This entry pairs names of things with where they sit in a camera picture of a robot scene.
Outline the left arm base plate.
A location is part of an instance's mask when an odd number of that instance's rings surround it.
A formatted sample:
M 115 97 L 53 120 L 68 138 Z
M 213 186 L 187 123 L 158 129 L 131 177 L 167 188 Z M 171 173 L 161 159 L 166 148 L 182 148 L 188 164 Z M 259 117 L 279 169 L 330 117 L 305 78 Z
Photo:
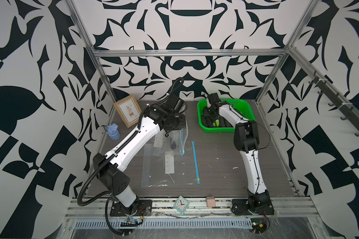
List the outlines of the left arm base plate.
M 153 201 L 137 199 L 130 207 L 125 207 L 121 202 L 114 202 L 111 207 L 111 217 L 140 217 L 150 216 L 152 213 Z

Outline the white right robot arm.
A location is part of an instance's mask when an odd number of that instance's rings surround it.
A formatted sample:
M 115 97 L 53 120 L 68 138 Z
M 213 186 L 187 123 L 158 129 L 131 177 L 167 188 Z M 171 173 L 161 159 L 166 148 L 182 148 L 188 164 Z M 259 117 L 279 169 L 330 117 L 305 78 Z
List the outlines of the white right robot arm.
M 244 117 L 226 101 L 207 102 L 203 113 L 208 117 L 223 117 L 234 127 L 233 143 L 243 158 L 248 180 L 248 198 L 246 200 L 233 199 L 232 213 L 238 216 L 273 215 L 274 207 L 259 165 L 258 152 L 260 148 L 257 122 Z

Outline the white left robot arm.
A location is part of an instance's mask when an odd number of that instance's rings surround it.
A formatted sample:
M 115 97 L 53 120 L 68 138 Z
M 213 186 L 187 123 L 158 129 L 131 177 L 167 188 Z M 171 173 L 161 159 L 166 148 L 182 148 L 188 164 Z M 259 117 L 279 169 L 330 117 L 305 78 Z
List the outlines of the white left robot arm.
M 105 194 L 117 199 L 125 208 L 134 207 L 138 197 L 129 186 L 130 178 L 124 173 L 140 149 L 155 135 L 164 131 L 182 130 L 186 126 L 185 103 L 148 105 L 140 114 L 137 126 L 113 149 L 94 157 L 94 177 L 108 189 Z

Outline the lifted clear zip-top bag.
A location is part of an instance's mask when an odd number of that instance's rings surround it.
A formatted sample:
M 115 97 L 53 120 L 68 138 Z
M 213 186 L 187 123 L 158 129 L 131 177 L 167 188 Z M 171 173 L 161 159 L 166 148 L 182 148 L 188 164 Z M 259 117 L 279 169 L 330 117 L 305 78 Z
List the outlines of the lifted clear zip-top bag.
M 174 130 L 165 136 L 165 131 L 160 131 L 154 137 L 154 155 L 165 156 L 171 153 L 173 156 L 185 153 L 185 142 L 188 137 L 188 128 Z

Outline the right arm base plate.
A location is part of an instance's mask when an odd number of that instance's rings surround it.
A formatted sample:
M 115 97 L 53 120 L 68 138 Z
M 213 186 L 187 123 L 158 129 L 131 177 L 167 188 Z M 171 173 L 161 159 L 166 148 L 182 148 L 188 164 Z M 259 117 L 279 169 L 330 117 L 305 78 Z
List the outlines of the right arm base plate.
M 233 199 L 231 211 L 237 216 L 242 215 L 274 215 L 275 210 L 269 198 Z

